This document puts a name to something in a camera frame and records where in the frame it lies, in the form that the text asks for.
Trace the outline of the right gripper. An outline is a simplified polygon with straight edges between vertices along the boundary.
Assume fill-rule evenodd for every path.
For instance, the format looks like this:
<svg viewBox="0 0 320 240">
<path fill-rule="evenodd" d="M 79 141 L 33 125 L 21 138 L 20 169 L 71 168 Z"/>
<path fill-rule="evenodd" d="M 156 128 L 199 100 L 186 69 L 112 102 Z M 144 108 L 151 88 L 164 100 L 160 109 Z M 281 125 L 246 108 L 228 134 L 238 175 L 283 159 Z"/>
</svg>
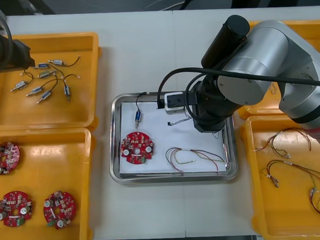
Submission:
<svg viewBox="0 0 320 240">
<path fill-rule="evenodd" d="M 225 119 L 230 115 L 227 101 L 202 97 L 197 100 L 194 106 L 194 127 L 201 133 L 215 133 L 222 130 L 225 126 Z"/>
</svg>

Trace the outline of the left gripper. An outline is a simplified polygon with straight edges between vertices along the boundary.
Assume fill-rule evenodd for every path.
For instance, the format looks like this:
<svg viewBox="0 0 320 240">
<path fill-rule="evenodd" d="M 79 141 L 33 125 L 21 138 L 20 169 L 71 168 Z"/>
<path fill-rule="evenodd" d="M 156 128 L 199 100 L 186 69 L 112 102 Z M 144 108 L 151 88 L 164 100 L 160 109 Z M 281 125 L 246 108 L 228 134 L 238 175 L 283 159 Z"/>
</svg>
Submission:
<svg viewBox="0 0 320 240">
<path fill-rule="evenodd" d="M 34 59 L 30 56 L 30 48 L 22 41 L 13 41 L 12 63 L 13 67 L 17 69 L 28 69 L 35 66 Z"/>
</svg>

